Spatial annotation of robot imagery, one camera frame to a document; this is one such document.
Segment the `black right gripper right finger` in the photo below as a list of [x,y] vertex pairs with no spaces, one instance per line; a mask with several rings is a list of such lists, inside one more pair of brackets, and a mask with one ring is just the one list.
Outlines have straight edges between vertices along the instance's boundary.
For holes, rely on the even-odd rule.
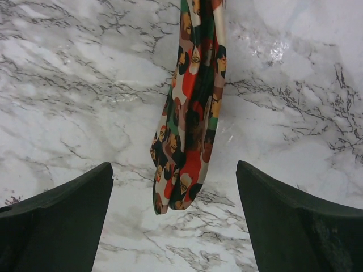
[[362,210],[318,198],[246,161],[237,184],[259,271],[362,271]]

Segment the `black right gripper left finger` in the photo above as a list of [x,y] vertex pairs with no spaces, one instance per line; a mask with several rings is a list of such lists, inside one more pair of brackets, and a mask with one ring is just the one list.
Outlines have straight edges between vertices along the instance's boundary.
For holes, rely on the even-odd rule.
[[113,188],[104,162],[58,187],[1,207],[1,271],[91,271]]

